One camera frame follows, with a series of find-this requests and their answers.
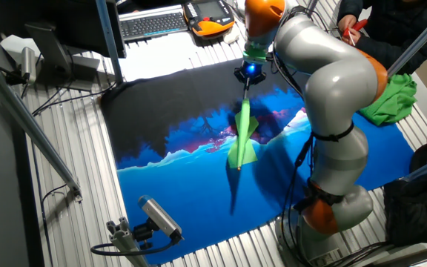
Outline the person's left hand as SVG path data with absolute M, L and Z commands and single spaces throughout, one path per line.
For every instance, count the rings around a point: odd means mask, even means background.
M 343 35 L 342 36 L 342 40 L 351 46 L 356 46 L 356 44 L 358 43 L 358 41 L 361 38 L 361 33 L 353 28 L 348 28 L 346 30 L 346 32 L 348 33 L 348 35 Z

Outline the person's right hand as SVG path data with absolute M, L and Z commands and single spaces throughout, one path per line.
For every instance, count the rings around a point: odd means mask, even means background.
M 339 31 L 343 33 L 346 29 L 353 27 L 356 23 L 357 23 L 357 17 L 352 14 L 348 14 L 343 16 L 337 22 L 337 26 L 339 28 Z

